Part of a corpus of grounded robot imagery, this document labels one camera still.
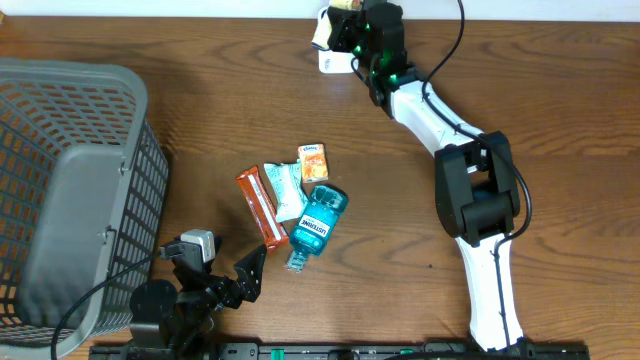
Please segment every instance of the wood grain surface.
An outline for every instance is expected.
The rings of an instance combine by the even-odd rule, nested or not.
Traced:
[[[218,333],[279,343],[464,337],[469,294],[460,252],[436,215],[432,158],[355,76],[318,72],[314,27],[10,17],[0,56],[137,72],[171,161],[158,242],[213,230],[225,240],[218,274],[235,276],[233,263],[262,241],[235,176],[295,161],[298,145],[326,144],[329,183],[351,202],[325,254],[300,275],[283,268],[288,248],[270,255],[262,295],[218,315]],[[406,22],[410,59],[430,69],[457,29]],[[433,80],[460,116],[509,137],[531,188],[534,221],[512,251],[525,333],[584,341],[596,360],[640,358],[639,65],[640,25],[470,22]],[[175,282],[171,270],[157,261],[153,275]],[[129,338],[97,338],[69,358]]]

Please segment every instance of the white wall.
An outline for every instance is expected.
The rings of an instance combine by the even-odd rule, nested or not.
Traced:
[[[328,0],[0,0],[7,15],[314,18]],[[407,19],[457,19],[455,0],[394,0]],[[466,0],[469,19],[640,21],[640,0]]]

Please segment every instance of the blue mouthwash bottle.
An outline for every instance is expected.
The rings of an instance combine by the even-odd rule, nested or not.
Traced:
[[[347,197],[328,186],[313,189],[302,217],[289,239],[293,253],[287,268],[301,272],[309,255],[320,256],[327,246],[333,227],[347,207]]]

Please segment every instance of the red snack bar package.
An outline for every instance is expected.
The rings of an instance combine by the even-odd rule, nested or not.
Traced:
[[[284,227],[276,221],[276,211],[260,179],[258,167],[254,166],[240,174],[236,178],[236,183],[249,204],[253,219],[264,236],[264,243],[269,252],[274,252],[278,246],[289,242],[289,236]]]

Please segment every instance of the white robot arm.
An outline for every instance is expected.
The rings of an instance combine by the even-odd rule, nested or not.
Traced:
[[[501,350],[523,337],[513,300],[510,243],[496,247],[513,230],[519,211],[514,174],[501,160],[494,161],[495,155],[510,161],[509,145],[504,135],[484,135],[462,120],[431,84],[423,92],[422,76],[406,62],[401,15],[399,6],[375,0],[366,1],[364,8],[322,9],[312,42],[319,50],[319,67],[325,73],[345,73],[358,71],[357,62],[368,66],[368,78],[359,77],[374,103],[411,130],[436,159],[436,208],[463,255],[471,335],[485,351]],[[487,148],[461,132],[481,136],[493,146]],[[489,181],[472,184],[470,174],[476,171],[489,171]]]

